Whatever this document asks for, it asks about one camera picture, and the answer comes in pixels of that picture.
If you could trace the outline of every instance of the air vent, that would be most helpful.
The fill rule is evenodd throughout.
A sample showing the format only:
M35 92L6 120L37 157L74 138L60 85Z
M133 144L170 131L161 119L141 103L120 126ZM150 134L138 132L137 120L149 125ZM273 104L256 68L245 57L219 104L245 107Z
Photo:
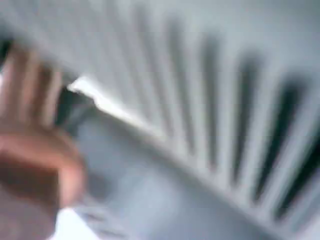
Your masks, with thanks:
M161 137L147 134L172 160L253 223L291 239L315 216L320 84L312 9L296 17L298 10L267 1L241 3L245 12L237 1L32 2L2 0L1 19L157 128Z

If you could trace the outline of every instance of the vent slat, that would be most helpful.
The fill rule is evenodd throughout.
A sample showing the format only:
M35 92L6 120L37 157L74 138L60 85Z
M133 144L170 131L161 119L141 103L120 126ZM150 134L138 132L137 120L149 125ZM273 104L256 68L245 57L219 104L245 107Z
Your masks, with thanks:
M234 171L234 149L239 110L239 48L221 50L217 80L217 173L222 186L229 188Z
M134 17L136 20L137 31L140 36L140 44L145 57L145 64L150 71L150 82L154 87L155 96L157 97L158 109L162 116L162 125L164 135L172 139L173 127L170 121L170 113L168 101L166 99L166 93L161 83L161 74L159 65L157 62L158 46L154 42L154 26L151 24L150 8L147 8L143 4L137 4L134 6Z
M134 94L137 95L138 100L138 112L142 117L146 118L150 125L155 124L153 115L154 109L152 104L155 102L156 97L149 99L151 89L150 78L146 78L143 72L139 72L139 66L143 65L144 57L141 56L141 49L139 42L137 42L137 33L134 32L132 27L135 27L132 23L133 19L130 16L130 5L123 4L120 1L108 2L109 11L112 11L112 17L116 24L115 33L121 52L124 56L124 61L129 73L130 80L133 84Z
M186 71L186 85L189 97L189 108L192 114L192 128L194 137L194 156L197 160L195 164L203 173L211 167L209 149L209 127L208 124L208 105L206 102L205 79L202 71L202 43L204 33L199 30L199 26L188 24L185 30L183 41L184 68Z
M183 123L182 103L178 97L177 86L174 84L175 76L173 71L173 63L170 57L170 50L168 48L168 22L164 21L167 15L165 12L155 12L150 18L154 26L153 42L157 46L156 60L158 63L161 83L165 93L166 101L168 102L168 109L170 121L173 128L173 141L176 144L175 149L180 154L186 153L186 132Z
M84 10L82 9L83 6L75 6L75 4L73 3L68 3L65 5L65 11L67 11L68 17L69 19L74 19L76 16L76 19L73 21L73 27L72 29L74 29L74 33L78 38L81 38L81 42L82 42L82 51L86 51L87 49L91 48L91 41L90 41L90 36L89 36L89 32L90 27L88 26L88 21L86 21L85 19L83 19L83 17L81 17L81 12L83 12ZM97 61L96 56L94 55L94 51L86 51L88 52L88 56L87 56L87 62L88 62L88 66L85 66L84 71L86 71L86 74L94 74L94 73L99 73L100 70L98 68L98 66L100 65L99 61Z
M266 218L272 219L275 216L277 207L288 194L317 136L316 130L320 119L320 105L317 104L319 102L319 89L312 89L296 112L290 132L283 143L284 147L275 161L265 191L261 195L263 205L261 213Z
M208 147L208 167L217 167L217 77L218 77L218 41L211 35L204 36L202 42L201 62L203 74L204 103L207 119L204 120Z
M120 87L123 90L122 97L124 104L126 104L131 111L136 114L144 116L144 109L138 92L138 88L135 85L135 81L130 72L130 66L127 59L127 53L124 49L123 36L119 33L121 29L119 13L113 0L106 2L106 16L108 18L108 36L109 36L109 54L112 56L114 62L113 67L117 80L120 82Z
M101 9L95 14L92 14L92 18L89 18L88 21L90 23L91 32L97 37L97 57L99 61L99 66L101 70L97 73L96 76L100 82L104 84L99 84L103 88L104 91L109 93L112 97L117 99L118 101L122 100L121 90L119 89L121 85L117 82L115 71L113 69L113 63L110 58L110 51L108 47L109 38L107 35L108 28L103 23L108 23L106 18L106 14L104 12L106 5L104 2L101 5Z
M276 213L291 232L298 232L320 207L320 128L299 174Z
M320 170L310 179L299 199L289 209L288 216L283 219L283 228L288 232L299 232L309 224L320 209Z
M305 94L305 85L301 79L293 75L286 77L284 82L279 86L279 89L280 100L278 102L278 112L275 116L276 122L274 129L271 129L269 132L271 139L266 155L263 158L263 167L260 171L260 176L257 180L257 187L253 196L255 202L260 199L265 183L268 181L269 175L274 167L276 158L280 150L284 147L283 143L288 135L293 117Z
M239 169L239 197L252 204L252 196L264 164L264 156L271 140L269 132L274 128L280 89L278 79L282 68L267 65L258 79L256 91L252 92L252 114L249 119L247 138L244 143L242 164Z
M255 91L257 82L259 81L260 60L253 55L243 56L243 61L239 67L239 111L238 126L236 136L236 147L234 149L234 168L232 183L238 186L239 171L243 160L245 142L249 129L253 105L253 92Z
M142 29L138 12L135 9L127 9L128 12L123 13L126 18L126 38L130 39L128 45L132 56L134 56L134 64L136 68L137 78L141 81L142 94L144 96L143 104L148 106L151 121L163 132L165 127L163 105L160 103L159 95L154 82L154 76L148 62L145 43L141 37Z
M193 115L190 108L191 99L188 91L188 80L186 71L185 51L183 48L184 27L181 20L170 17L168 20L168 49L169 57L172 63L174 76L174 84L177 88L177 95L181 102L181 113L183 117L183 128L186 134L186 153L194 157L195 154L195 129L193 128Z

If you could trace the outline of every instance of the ribbed panel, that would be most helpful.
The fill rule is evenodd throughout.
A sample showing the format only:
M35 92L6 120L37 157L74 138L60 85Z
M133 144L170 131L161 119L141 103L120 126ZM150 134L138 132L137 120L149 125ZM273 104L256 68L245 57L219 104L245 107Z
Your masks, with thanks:
M0 3L10 27L96 79L253 222L294 235L319 208L317 77L291 64L290 52L276 57L270 34L260 41L267 50L259 34L246 39L268 28L245 25L237 38L232 14L219 29L220 18L185 12L124 0Z

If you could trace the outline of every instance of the skin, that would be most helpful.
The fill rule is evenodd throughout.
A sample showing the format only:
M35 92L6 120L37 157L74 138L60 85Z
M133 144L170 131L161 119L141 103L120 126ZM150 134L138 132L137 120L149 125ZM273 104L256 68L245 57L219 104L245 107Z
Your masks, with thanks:
M0 88L0 159L12 155L17 161L56 170L64 208L81 196L86 176L76 146L54 126L62 86L58 69L45 65L36 51L13 44Z

